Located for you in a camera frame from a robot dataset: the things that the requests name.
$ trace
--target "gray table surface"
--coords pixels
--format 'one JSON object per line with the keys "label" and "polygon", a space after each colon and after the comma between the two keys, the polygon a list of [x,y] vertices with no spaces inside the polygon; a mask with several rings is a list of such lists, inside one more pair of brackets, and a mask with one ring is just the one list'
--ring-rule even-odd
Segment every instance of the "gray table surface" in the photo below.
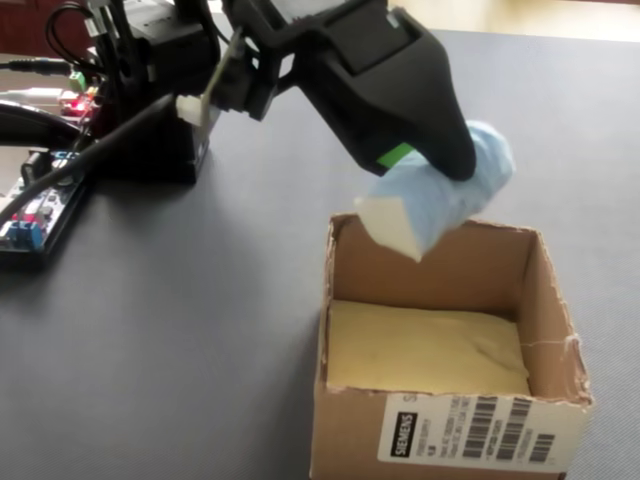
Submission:
{"label": "gray table surface", "polygon": [[[570,472],[640,471],[640,45],[443,32],[540,228],[598,401]],[[372,177],[298,91],[225,115],[193,189],[104,184],[59,262],[0,276],[0,478],[303,479],[329,215]]]}

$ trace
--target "yellow foam padding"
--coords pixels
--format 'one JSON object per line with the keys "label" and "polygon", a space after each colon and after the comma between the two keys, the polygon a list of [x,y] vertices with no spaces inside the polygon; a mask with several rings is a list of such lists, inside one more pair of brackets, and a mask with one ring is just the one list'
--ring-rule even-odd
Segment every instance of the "yellow foam padding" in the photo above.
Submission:
{"label": "yellow foam padding", "polygon": [[529,395],[516,325],[472,312],[333,301],[333,387]]}

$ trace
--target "barcode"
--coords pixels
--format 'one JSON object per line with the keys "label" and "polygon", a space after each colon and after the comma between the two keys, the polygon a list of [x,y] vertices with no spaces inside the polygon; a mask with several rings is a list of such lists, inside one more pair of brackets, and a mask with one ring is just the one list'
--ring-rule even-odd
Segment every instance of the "barcode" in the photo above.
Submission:
{"label": "barcode", "polygon": [[462,452],[464,458],[482,457],[497,404],[496,397],[478,397],[467,441]]}
{"label": "barcode", "polygon": [[513,401],[511,413],[509,413],[509,420],[507,420],[507,426],[502,435],[502,442],[500,442],[500,449],[496,455],[496,460],[509,462],[513,460],[530,408],[531,400],[516,398]]}
{"label": "barcode", "polygon": [[536,439],[536,443],[533,446],[533,451],[529,457],[529,463],[544,463],[547,461],[553,441],[556,439],[555,435],[547,435],[541,433]]}

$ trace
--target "cardboard box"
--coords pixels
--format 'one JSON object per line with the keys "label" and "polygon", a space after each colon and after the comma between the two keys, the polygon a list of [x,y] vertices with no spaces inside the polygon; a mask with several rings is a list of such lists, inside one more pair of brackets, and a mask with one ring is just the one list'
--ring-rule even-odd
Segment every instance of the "cardboard box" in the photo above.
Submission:
{"label": "cardboard box", "polygon": [[[334,299],[515,321],[532,396],[491,397],[482,455],[465,458],[486,397],[327,384]],[[416,264],[376,245],[353,215],[334,217],[329,229],[314,396],[313,480],[561,479],[593,403],[579,339],[538,232],[468,222]]]}

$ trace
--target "white label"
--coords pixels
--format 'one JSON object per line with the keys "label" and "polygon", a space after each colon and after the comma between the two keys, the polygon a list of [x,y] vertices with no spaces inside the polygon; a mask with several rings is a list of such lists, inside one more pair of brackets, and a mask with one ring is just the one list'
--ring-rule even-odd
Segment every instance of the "white label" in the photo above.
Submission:
{"label": "white label", "polygon": [[526,398],[390,394],[382,462],[566,472],[589,410]]}
{"label": "white label", "polygon": [[222,13],[222,0],[209,0],[209,10],[211,13]]}
{"label": "white label", "polygon": [[87,33],[91,38],[95,38],[100,35],[100,31],[98,30],[98,26],[93,18],[87,18],[84,21],[85,26],[87,27]]}

